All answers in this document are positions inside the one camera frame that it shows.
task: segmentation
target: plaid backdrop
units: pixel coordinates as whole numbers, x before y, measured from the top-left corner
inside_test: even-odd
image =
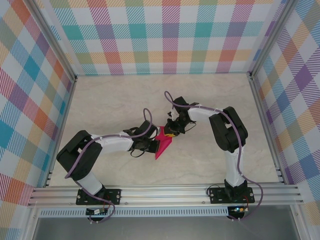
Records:
[[[17,239],[72,82],[22,0],[0,3],[0,239]]]
[[[253,70],[253,68],[254,68],[254,66],[255,66],[255,64],[256,64],[259,56],[260,56],[260,53],[261,53],[262,49],[265,47],[265,45],[266,45],[266,43],[267,43],[267,41],[268,41],[268,39],[269,39],[269,36],[270,36],[272,30],[274,29],[274,27],[275,27],[275,25],[276,25],[279,17],[281,16],[281,13],[282,13],[282,11],[283,11],[283,9],[284,9],[287,1],[288,1],[288,0],[281,0],[281,3],[280,3],[280,5],[279,5],[278,9],[276,10],[276,13],[275,13],[275,15],[273,16],[272,21],[271,21],[271,23],[270,23],[267,31],[266,31],[265,34],[264,34],[264,37],[263,37],[263,39],[262,39],[262,41],[261,41],[261,43],[260,43],[260,45],[259,45],[259,48],[258,48],[258,50],[256,51],[256,53],[255,53],[255,55],[254,55],[253,61],[252,61],[251,64],[250,64],[250,67],[249,67],[249,69],[248,69],[248,72],[252,72],[252,70]]]
[[[99,75],[247,72],[269,10],[281,0],[42,1],[74,69]]]
[[[300,0],[256,79],[291,184],[320,236],[320,0]]]

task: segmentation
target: red paper object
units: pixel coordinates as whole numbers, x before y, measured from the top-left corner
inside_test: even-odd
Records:
[[[166,150],[166,148],[172,143],[172,137],[165,136],[164,126],[160,126],[160,134],[155,137],[156,140],[160,141],[159,150],[155,153],[155,160]]]

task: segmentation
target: metal rail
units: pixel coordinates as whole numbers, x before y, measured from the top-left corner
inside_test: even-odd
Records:
[[[54,33],[52,32],[50,26],[47,24],[47,21],[43,16],[41,10],[39,9],[38,5],[35,3],[35,0],[24,0],[24,3],[29,9],[30,13],[32,14],[37,24],[39,25],[41,32],[43,33],[50,47],[52,48],[55,55],[59,59],[65,72],[68,74],[68,77],[75,82],[77,74],[72,69],[64,51],[61,49],[58,43],[58,40],[56,39]]]
[[[273,48],[275,42],[278,40],[282,30],[284,29],[288,19],[291,16],[291,13],[295,9],[298,2],[299,2],[299,0],[286,1],[286,4],[282,10],[282,13],[281,13],[278,21],[276,22],[276,25],[273,27],[264,48],[262,49],[255,65],[253,66],[253,69],[252,69],[253,78],[257,75],[257,73],[259,72],[259,70],[263,66],[271,49]]]
[[[261,183],[264,191],[262,205],[299,205],[302,196],[296,185]],[[260,189],[249,184],[255,195],[256,205],[261,197]],[[234,206],[234,204],[210,204],[206,195],[208,185],[162,185],[162,186],[105,186],[122,189],[120,207],[195,207]],[[31,196],[30,208],[79,208],[76,197],[79,187],[59,186],[36,188]]]
[[[267,115],[264,111],[263,105],[262,105],[262,101],[259,97],[259,93],[257,90],[257,86],[256,86],[256,82],[254,79],[252,79],[252,77],[250,76],[250,74],[247,74],[247,78],[248,78],[248,82],[252,91],[252,95],[254,98],[254,102],[260,117],[260,121],[263,127],[263,131],[266,137],[266,141],[268,143],[269,149],[270,149],[270,153],[274,162],[274,166],[276,167],[276,171],[278,173],[281,173],[280,169],[285,169],[281,160],[280,160],[280,155],[277,149],[277,145],[276,142],[272,136],[272,131],[271,131],[271,127],[267,118]],[[279,180],[280,182],[285,182],[286,184],[289,184],[289,180],[288,177],[286,176],[286,173],[284,172],[284,175],[281,174],[282,177],[282,181]]]
[[[66,104],[66,108],[65,108],[64,115],[63,115],[61,127],[59,129],[58,134],[57,134],[57,138],[56,138],[56,143],[55,143],[55,146],[54,146],[53,154],[52,154],[50,162],[49,162],[49,167],[47,168],[47,170],[45,172],[46,178],[43,179],[43,181],[41,183],[41,186],[44,186],[44,187],[49,186],[49,181],[51,179],[51,176],[52,176],[52,173],[53,173],[53,170],[54,170],[54,167],[55,167],[56,156],[57,156],[58,151],[59,151],[59,147],[60,147],[62,136],[63,136],[64,130],[65,130],[65,126],[66,126],[66,123],[67,123],[68,114],[69,114],[69,110],[70,110],[70,107],[71,107],[72,99],[73,99],[74,94],[75,94],[76,86],[77,86],[77,81],[72,83],[72,86],[71,86],[71,89],[70,89],[70,96],[69,96],[68,102]]]

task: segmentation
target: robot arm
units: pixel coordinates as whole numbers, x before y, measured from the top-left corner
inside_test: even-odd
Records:
[[[106,138],[89,134],[85,130],[79,131],[57,154],[56,159],[69,172],[86,144],[92,139],[100,138],[86,149],[70,177],[91,195],[103,198],[105,188],[92,172],[92,167],[98,156],[119,151],[131,151],[132,153],[134,150],[141,150],[143,153],[156,153],[159,148],[159,141],[155,140],[158,133],[158,128],[155,125],[152,124],[149,131],[143,136],[133,137],[146,131],[149,125],[150,122],[145,120],[140,127],[123,130]]]
[[[173,102],[184,106],[201,106],[196,102],[188,104],[182,96],[176,98]],[[231,118],[241,138],[242,153],[239,167],[242,171],[244,145],[246,144],[248,132],[233,107],[229,106],[223,109],[223,112]],[[190,123],[205,122],[211,125],[216,143],[224,151],[225,155],[225,193],[230,200],[242,196],[243,192],[248,188],[248,183],[238,172],[239,143],[234,129],[232,127],[227,127],[227,125],[230,124],[228,120],[217,111],[198,107],[174,106],[168,115],[171,118],[167,120],[167,124],[164,127],[164,134],[167,136],[175,137],[180,133],[184,134],[186,132],[185,127]]]

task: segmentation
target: black mounting plate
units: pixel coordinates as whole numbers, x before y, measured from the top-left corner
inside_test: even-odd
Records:
[[[244,196],[248,198],[249,204],[253,204],[255,202],[254,192],[251,187],[247,187],[245,192],[233,201],[229,199],[224,187],[211,187],[207,193],[210,196],[211,204],[246,204],[247,199]]]
[[[114,205],[120,204],[121,189],[106,189],[103,199],[112,202]],[[76,205],[103,205],[104,202],[87,195],[82,189],[78,190]]]

